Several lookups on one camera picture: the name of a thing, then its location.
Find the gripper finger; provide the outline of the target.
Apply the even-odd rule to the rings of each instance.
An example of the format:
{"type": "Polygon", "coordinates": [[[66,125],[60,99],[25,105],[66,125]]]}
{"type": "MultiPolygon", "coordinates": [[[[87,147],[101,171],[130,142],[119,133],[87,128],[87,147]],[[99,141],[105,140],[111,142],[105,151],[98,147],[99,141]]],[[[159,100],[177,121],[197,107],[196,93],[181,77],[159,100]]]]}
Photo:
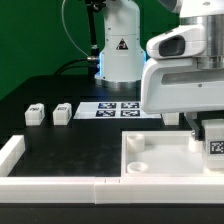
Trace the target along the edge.
{"type": "Polygon", "coordinates": [[[198,115],[196,112],[186,112],[184,114],[185,119],[189,126],[192,129],[192,137],[195,140],[203,141],[204,140],[204,133],[201,121],[198,119],[198,115]]]}

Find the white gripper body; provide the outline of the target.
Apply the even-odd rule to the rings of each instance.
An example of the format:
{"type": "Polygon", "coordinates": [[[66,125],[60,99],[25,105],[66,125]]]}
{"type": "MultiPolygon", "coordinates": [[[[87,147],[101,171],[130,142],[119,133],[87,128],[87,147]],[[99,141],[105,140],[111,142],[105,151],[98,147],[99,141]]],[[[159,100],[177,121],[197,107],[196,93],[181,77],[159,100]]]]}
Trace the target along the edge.
{"type": "Polygon", "coordinates": [[[148,114],[224,110],[224,67],[204,56],[206,28],[181,25],[147,42],[141,107],[148,114]]]}

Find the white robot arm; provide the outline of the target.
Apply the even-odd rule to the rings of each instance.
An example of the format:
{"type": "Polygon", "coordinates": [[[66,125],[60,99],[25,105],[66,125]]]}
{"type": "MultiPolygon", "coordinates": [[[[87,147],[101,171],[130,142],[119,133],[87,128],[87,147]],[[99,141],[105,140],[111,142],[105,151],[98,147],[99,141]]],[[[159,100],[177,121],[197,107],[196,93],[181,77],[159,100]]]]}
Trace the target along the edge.
{"type": "Polygon", "coordinates": [[[224,121],[197,114],[224,110],[224,0],[158,0],[180,25],[140,46],[140,12],[132,0],[106,0],[105,47],[98,83],[141,85],[145,113],[183,113],[203,140],[224,138],[224,121]]]}

